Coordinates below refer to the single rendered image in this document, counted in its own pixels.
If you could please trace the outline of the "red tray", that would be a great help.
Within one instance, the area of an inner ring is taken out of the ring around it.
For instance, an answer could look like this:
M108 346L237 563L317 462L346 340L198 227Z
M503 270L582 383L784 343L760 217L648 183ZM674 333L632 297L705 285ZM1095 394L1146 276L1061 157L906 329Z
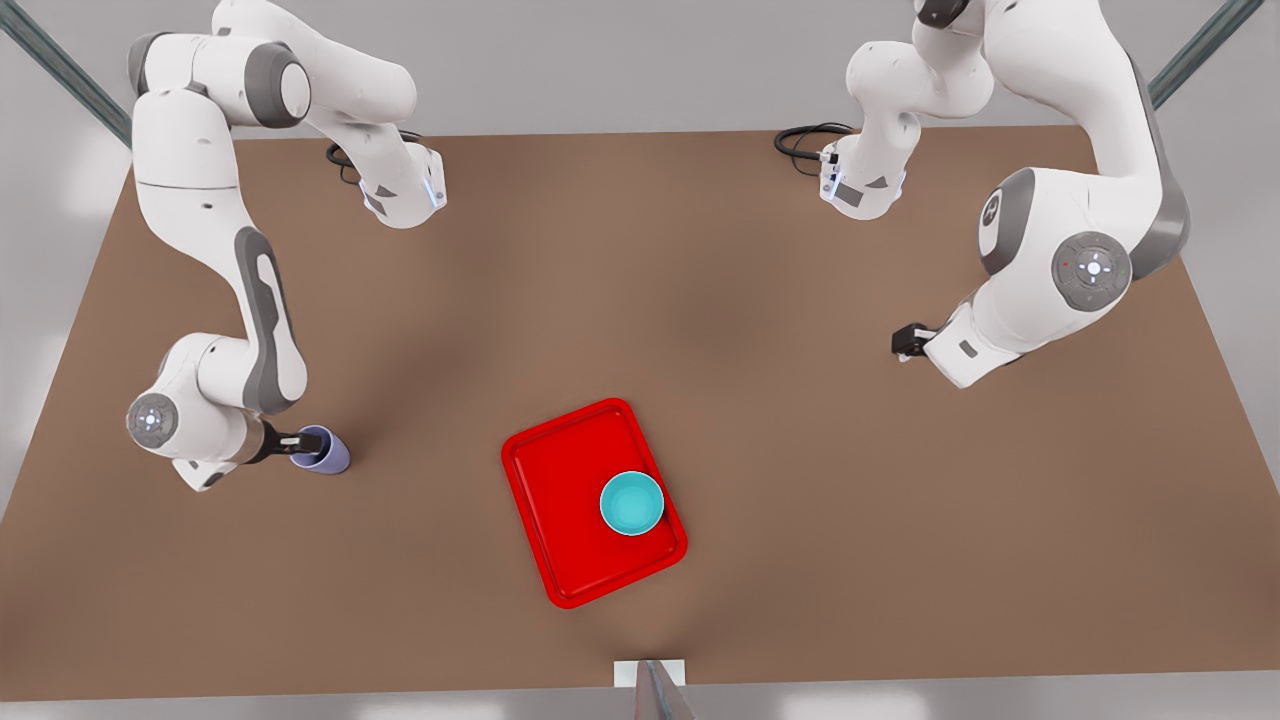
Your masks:
M550 602L576 609L680 562L689 538L628 402L604 398L511 436L500 450L532 559ZM650 478L657 519L643 533L605 520L605 487Z

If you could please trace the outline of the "teal bowl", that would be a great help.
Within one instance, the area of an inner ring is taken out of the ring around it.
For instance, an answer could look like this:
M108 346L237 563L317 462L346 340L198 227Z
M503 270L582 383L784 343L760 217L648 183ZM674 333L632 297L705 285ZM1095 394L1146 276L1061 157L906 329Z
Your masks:
M643 536L654 529L666 514L664 491L654 477L644 471L622 471L603 486L599 512L613 532Z

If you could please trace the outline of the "silver frame post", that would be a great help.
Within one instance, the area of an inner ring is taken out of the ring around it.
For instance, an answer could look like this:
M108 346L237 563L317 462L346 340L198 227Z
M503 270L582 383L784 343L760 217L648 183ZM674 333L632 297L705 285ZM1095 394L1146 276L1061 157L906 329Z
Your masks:
M0 29L127 149L132 147L129 114L17 4L17 0L0 0Z
M1153 109L1158 110L1263 4L1225 0L1148 83Z
M613 662L614 688L634 688L634 720L696 720L684 697L684 659L618 660Z

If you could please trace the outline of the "lavender cup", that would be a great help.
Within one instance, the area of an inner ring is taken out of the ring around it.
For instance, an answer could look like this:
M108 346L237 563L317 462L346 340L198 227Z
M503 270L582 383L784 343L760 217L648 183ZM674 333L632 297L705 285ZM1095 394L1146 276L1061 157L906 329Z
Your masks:
M291 461L305 470L334 475L351 464L349 451L335 433L321 425L300 429L302 452L292 454Z

